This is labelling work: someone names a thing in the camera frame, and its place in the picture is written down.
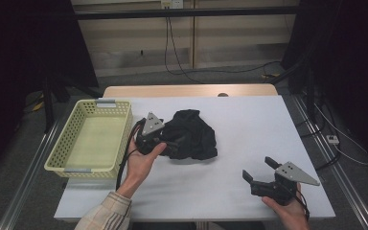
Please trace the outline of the black curtain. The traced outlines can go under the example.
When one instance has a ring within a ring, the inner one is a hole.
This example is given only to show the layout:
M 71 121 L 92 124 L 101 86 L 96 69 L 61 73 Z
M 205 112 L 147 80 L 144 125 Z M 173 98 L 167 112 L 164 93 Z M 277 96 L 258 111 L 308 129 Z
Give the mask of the black curtain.
M 66 88 L 98 85 L 71 0 L 0 0 L 0 156 L 26 97 L 68 100 Z
M 321 86 L 347 127 L 368 150 L 368 0 L 297 0 L 281 62 L 285 69 L 309 57 Z

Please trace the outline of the person's right hand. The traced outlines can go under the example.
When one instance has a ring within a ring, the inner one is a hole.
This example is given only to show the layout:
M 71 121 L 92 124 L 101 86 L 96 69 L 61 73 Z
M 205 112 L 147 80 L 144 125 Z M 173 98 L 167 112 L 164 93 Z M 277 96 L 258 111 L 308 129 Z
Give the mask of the person's right hand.
M 264 196 L 262 202 L 276 213 L 287 230 L 311 230 L 305 209 L 296 199 L 287 206 L 278 204 L 268 196 Z

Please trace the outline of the black horizontal metal bar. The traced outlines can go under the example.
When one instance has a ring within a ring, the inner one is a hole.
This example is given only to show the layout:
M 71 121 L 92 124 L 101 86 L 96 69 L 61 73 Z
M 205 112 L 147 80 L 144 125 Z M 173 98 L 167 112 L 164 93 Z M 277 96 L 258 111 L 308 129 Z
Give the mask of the black horizontal metal bar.
M 136 19 L 165 17 L 199 17 L 199 16 L 237 16 L 237 15 L 275 15 L 296 14 L 300 7 L 266 7 L 266 8 L 225 8 L 225 9 L 172 9 L 142 11 L 77 11 L 78 20 L 100 19 Z

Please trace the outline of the black metal stand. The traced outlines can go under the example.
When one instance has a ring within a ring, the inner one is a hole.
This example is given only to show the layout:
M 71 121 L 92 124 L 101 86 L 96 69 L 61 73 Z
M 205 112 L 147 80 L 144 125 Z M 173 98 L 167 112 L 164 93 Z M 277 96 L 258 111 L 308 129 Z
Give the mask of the black metal stand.
M 49 132 L 55 122 L 52 96 L 55 96 L 60 103 L 67 103 L 70 100 L 70 94 L 66 89 L 67 86 L 75 87 L 92 98 L 100 98 L 103 95 L 102 93 L 91 89 L 89 86 L 84 86 L 81 83 L 72 80 L 68 76 L 62 74 L 54 74 L 52 76 L 46 75 L 42 81 L 46 133 Z

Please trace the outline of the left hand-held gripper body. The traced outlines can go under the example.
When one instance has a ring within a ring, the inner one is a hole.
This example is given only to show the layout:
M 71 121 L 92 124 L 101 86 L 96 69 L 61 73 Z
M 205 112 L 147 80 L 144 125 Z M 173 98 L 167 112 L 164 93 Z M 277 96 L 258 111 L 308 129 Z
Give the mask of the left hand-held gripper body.
M 141 123 L 135 138 L 135 144 L 141 153 L 149 154 L 158 144 L 163 142 L 161 136 L 165 125 L 152 112 Z

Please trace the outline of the pale yellow plastic basket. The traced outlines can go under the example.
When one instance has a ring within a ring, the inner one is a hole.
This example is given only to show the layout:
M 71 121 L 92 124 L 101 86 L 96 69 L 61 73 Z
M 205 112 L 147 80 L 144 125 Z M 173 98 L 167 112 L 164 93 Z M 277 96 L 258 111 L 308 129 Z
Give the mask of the pale yellow plastic basket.
M 44 169 L 68 178 L 116 177 L 132 120 L 127 101 L 77 101 Z

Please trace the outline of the white wall socket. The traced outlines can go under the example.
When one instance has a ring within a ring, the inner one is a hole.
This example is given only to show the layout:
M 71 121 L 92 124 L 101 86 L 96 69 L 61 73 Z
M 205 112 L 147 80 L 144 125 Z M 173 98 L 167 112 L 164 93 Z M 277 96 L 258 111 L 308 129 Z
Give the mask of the white wall socket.
M 183 0 L 160 0 L 161 8 L 164 10 L 175 9 L 181 10 L 184 8 Z

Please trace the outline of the person's left hand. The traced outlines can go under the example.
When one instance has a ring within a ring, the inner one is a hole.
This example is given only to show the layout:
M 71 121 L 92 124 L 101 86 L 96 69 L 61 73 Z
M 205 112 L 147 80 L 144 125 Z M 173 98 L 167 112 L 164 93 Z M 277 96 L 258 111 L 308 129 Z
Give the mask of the person's left hand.
M 149 154 L 142 154 L 136 149 L 135 141 L 131 140 L 128 147 L 126 178 L 116 193 L 125 198 L 132 198 L 134 193 L 148 177 L 154 160 L 166 148 L 166 143 L 158 144 Z

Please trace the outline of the black cloth garment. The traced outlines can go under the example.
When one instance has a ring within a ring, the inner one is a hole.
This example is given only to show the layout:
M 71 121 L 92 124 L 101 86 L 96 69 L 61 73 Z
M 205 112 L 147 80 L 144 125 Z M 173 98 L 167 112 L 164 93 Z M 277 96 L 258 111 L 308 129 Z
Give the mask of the black cloth garment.
M 179 110 L 165 123 L 161 140 L 170 144 L 163 152 L 164 156 L 177 160 L 207 160 L 218 156 L 215 131 L 199 113 L 194 109 Z

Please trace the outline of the aluminium floor rail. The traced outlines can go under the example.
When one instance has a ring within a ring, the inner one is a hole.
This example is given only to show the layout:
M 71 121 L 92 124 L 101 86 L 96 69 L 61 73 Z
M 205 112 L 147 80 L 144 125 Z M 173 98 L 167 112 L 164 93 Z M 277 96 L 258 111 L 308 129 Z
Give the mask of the aluminium floor rail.
M 34 158 L 28 167 L 20 185 L 15 191 L 11 202 L 0 220 L 0 230 L 13 230 L 26 200 L 32 190 L 38 172 L 43 167 L 43 160 L 47 157 L 48 148 L 52 144 L 58 133 L 59 120 L 52 122 L 51 126 L 45 130 Z
M 301 116 L 307 119 L 306 125 L 310 133 L 313 135 L 313 139 L 316 145 L 319 147 L 322 155 L 326 160 L 331 160 L 334 157 L 334 152 L 331 145 L 328 143 L 322 132 L 319 130 L 318 125 L 315 125 L 310 119 L 307 111 L 307 106 L 302 99 L 298 97 L 292 98 L 296 104 Z M 342 166 L 335 162 L 329 169 L 333 172 L 333 176 L 337 181 L 339 188 L 347 198 L 347 201 L 356 215 L 357 220 L 362 226 L 363 230 L 368 230 L 368 207 L 364 203 L 363 199 L 359 195 L 357 189 L 348 178 L 348 175 L 343 170 Z

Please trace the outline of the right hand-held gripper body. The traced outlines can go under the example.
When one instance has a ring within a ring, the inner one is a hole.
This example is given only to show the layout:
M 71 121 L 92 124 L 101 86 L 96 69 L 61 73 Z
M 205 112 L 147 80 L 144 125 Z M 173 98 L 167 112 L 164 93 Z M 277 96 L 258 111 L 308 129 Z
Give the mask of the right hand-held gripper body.
M 292 162 L 280 164 L 274 170 L 274 180 L 272 182 L 260 182 L 254 180 L 250 185 L 253 196 L 268 196 L 282 206 L 288 205 L 295 197 L 297 184 L 305 183 L 319 186 L 320 183 Z

